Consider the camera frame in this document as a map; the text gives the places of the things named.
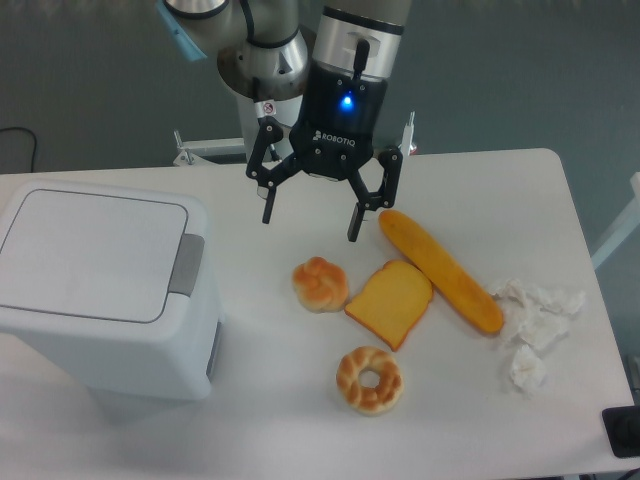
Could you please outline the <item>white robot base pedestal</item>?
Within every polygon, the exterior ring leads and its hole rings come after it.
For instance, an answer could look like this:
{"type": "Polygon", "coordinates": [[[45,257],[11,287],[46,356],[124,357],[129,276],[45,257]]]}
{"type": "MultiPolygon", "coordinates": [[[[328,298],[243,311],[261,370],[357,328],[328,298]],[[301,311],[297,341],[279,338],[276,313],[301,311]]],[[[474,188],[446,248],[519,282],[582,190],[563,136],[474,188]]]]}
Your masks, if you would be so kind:
{"type": "Polygon", "coordinates": [[[285,127],[291,127],[298,119],[302,97],[297,96],[288,100],[273,100],[254,102],[248,97],[236,96],[236,105],[241,126],[241,136],[238,138],[209,139],[197,141],[183,141],[179,131],[174,131],[177,156],[174,166],[204,165],[207,161],[213,163],[246,163],[252,153],[259,121],[265,116],[271,116],[285,127]]]}

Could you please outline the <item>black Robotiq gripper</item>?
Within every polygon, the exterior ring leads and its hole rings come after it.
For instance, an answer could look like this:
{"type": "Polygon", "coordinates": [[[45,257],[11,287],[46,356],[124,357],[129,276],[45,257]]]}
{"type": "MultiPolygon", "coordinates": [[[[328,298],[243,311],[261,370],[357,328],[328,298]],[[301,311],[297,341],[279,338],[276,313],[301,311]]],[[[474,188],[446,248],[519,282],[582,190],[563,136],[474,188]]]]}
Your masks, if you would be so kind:
{"type": "Polygon", "coordinates": [[[264,224],[270,222],[277,187],[300,171],[336,181],[348,180],[357,198],[347,230],[350,242],[357,241],[366,211],[394,206],[403,163],[400,149],[380,152],[377,160],[383,175],[376,191],[367,189],[358,170],[373,156],[374,127],[387,87],[385,80],[354,79],[313,62],[292,129],[272,116],[259,120],[246,176],[257,182],[258,195],[265,200],[264,224]],[[293,153],[284,159],[277,157],[275,166],[265,167],[265,154],[289,132],[293,153]]]}

